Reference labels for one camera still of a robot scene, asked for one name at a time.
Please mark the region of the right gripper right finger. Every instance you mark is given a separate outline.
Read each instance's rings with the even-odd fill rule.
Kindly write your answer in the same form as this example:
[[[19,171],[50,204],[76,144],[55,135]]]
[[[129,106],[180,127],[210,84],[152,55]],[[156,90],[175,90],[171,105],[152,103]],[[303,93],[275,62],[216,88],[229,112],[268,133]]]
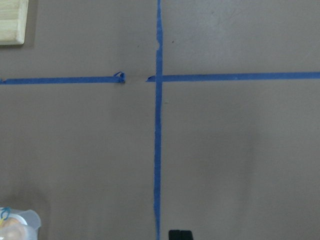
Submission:
[[[193,240],[193,233],[191,230],[181,230],[180,231],[181,240]]]

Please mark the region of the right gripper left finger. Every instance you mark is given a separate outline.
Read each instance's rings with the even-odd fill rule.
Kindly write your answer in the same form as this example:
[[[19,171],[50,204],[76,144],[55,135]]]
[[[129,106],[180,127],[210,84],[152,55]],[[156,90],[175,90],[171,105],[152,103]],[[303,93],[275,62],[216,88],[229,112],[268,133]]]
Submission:
[[[168,231],[169,240],[181,240],[181,231],[178,229],[171,229]]]

